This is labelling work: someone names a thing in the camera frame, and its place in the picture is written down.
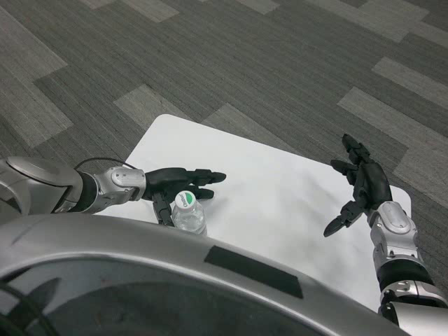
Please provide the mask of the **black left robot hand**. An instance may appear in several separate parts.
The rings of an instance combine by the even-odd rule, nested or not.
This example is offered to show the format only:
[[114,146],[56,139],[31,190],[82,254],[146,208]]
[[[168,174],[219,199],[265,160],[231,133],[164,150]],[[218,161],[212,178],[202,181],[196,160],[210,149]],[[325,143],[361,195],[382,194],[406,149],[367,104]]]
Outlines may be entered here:
[[184,168],[171,167],[145,173],[146,189],[142,199],[153,203],[157,221],[161,225],[174,227],[171,203],[181,191],[191,192],[197,200],[210,200],[214,191],[202,186],[220,183],[226,174],[212,172],[209,169],[188,171]]

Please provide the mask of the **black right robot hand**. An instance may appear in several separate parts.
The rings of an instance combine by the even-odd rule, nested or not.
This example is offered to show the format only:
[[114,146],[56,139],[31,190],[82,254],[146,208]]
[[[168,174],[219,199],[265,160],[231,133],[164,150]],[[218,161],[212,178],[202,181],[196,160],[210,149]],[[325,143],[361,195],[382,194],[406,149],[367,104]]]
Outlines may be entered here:
[[341,209],[339,216],[333,219],[323,232],[329,237],[350,227],[361,214],[368,214],[384,202],[392,198],[389,181],[378,162],[370,157],[369,150],[349,134],[344,134],[342,144],[345,147],[349,161],[331,160],[331,167],[346,177],[353,186],[353,199]]

